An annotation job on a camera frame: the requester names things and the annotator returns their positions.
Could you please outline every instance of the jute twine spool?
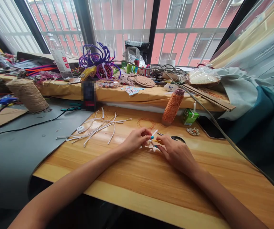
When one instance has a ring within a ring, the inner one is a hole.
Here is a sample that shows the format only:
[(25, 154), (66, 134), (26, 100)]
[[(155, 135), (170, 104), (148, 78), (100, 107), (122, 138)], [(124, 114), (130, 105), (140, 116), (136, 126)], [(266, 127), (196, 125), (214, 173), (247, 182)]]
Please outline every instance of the jute twine spool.
[(13, 80), (6, 85), (30, 112), (41, 112), (49, 107), (33, 81), (25, 79)]
[(178, 112), (179, 106), (184, 98), (185, 91), (181, 88), (176, 89), (166, 106), (166, 109), (162, 115), (162, 124), (165, 126), (170, 126)]

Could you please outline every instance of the orange twine spool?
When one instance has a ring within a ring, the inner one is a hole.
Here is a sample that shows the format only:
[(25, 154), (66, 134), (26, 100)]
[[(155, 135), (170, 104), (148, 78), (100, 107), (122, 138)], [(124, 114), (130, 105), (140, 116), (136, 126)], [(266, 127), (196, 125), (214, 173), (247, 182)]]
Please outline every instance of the orange twine spool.
[(176, 89), (166, 106), (166, 109), (162, 115), (162, 124), (165, 126), (170, 126), (178, 112), (179, 106), (184, 98), (185, 91), (181, 88)]

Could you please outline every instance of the woven coaster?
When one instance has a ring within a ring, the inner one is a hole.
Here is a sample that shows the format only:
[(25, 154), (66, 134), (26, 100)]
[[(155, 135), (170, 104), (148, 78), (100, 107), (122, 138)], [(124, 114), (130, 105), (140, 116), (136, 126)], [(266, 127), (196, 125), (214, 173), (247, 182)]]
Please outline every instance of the woven coaster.
[(154, 87), (155, 82), (145, 76), (137, 76), (135, 82), (144, 87)]

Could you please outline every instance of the orange thread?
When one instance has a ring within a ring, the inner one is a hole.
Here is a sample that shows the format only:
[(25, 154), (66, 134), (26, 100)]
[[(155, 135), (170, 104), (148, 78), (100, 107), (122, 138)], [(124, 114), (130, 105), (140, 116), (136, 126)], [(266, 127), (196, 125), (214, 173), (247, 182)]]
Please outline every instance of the orange thread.
[(140, 125), (140, 122), (141, 122), (141, 121), (149, 121), (149, 122), (151, 122), (152, 126), (146, 127), (148, 130), (154, 130), (154, 129), (155, 129), (155, 122), (152, 121), (151, 119), (148, 119), (148, 118), (141, 118), (141, 119), (139, 119), (139, 120), (137, 121), (137, 126), (138, 126), (139, 128), (142, 128), (142, 127), (143, 127), (142, 125)]
[(181, 102), (184, 98), (184, 93), (185, 91), (183, 89), (176, 89), (172, 95), (171, 98), (166, 106), (166, 109), (162, 115), (162, 122), (163, 124), (168, 124), (171, 125), (171, 123), (173, 122), (179, 106), (181, 105)]

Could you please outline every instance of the black phone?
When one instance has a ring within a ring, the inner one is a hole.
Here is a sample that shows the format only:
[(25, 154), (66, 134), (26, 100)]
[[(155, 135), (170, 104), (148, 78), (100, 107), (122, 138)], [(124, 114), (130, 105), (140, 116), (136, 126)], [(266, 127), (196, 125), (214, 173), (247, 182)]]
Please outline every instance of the black phone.
[(206, 116), (199, 116), (197, 122), (209, 138), (225, 139), (221, 131)]

